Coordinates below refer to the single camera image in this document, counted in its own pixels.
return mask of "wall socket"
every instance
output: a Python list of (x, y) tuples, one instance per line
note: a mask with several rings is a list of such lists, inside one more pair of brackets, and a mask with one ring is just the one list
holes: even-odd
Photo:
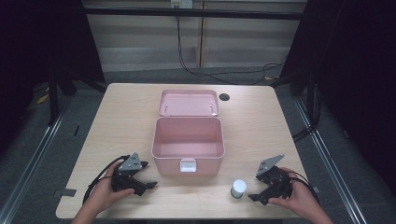
[(171, 0), (171, 8), (192, 8), (192, 0)]

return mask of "hand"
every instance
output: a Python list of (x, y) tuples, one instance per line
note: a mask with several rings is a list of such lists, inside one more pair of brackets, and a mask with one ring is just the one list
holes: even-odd
[[(292, 172), (288, 168), (282, 168), (286, 172)], [(296, 174), (289, 173), (290, 177), (296, 177)], [(311, 191), (298, 181), (291, 181), (293, 192), (288, 199), (271, 198), (268, 203), (279, 205), (290, 209), (296, 215), (306, 218), (313, 223), (332, 223), (327, 214), (315, 200)]]
[(115, 162), (106, 171), (105, 176), (96, 184), (88, 200), (82, 205), (72, 223), (92, 223), (96, 216), (109, 208), (114, 202), (134, 193), (134, 189), (114, 192), (111, 188), (111, 176), (120, 161)]

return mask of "pink box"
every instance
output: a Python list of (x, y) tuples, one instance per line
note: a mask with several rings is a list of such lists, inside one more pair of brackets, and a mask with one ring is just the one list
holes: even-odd
[(224, 156), (217, 94), (163, 91), (152, 156), (162, 175), (215, 175)]

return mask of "box lid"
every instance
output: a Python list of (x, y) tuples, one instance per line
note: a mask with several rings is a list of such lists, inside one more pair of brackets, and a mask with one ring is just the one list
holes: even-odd
[(217, 94), (212, 90), (166, 90), (159, 113), (163, 117), (215, 117), (219, 114)]

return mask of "table top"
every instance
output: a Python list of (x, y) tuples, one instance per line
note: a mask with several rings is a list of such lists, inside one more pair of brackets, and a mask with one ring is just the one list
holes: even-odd
[[(164, 90), (213, 90), (227, 93), (230, 100), (219, 102), (225, 155), (215, 176), (160, 175), (151, 155), (155, 122)], [(276, 93), (271, 87), (111, 84), (97, 111), (90, 132), (70, 176), (56, 215), (73, 218), (81, 207), (87, 186), (111, 161), (122, 155), (139, 154), (148, 167), (134, 177), (147, 183), (158, 181), (143, 196), (132, 195), (99, 214), (116, 219), (205, 219), (205, 218), (290, 218), (290, 210), (254, 203), (249, 194), (266, 185), (255, 178), (260, 161), (284, 154), (277, 164), (305, 175)], [(236, 179), (247, 183), (242, 198), (235, 199), (231, 187)]]

